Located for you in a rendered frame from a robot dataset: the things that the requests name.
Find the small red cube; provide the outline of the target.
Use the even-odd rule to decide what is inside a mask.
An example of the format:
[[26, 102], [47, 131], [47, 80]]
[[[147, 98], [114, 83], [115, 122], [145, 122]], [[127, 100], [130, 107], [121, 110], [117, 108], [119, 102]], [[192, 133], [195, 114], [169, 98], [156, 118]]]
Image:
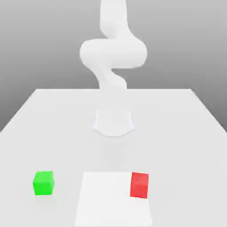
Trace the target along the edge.
[[149, 174], [132, 172], [130, 184], [130, 196], [147, 199], [149, 186]]

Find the small green cube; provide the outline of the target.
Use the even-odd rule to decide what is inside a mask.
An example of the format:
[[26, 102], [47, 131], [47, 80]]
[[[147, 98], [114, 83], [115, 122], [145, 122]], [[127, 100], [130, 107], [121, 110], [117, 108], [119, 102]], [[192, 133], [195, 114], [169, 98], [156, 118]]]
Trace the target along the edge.
[[54, 184], [52, 171], [37, 171], [33, 180], [34, 194], [36, 196], [52, 195]]

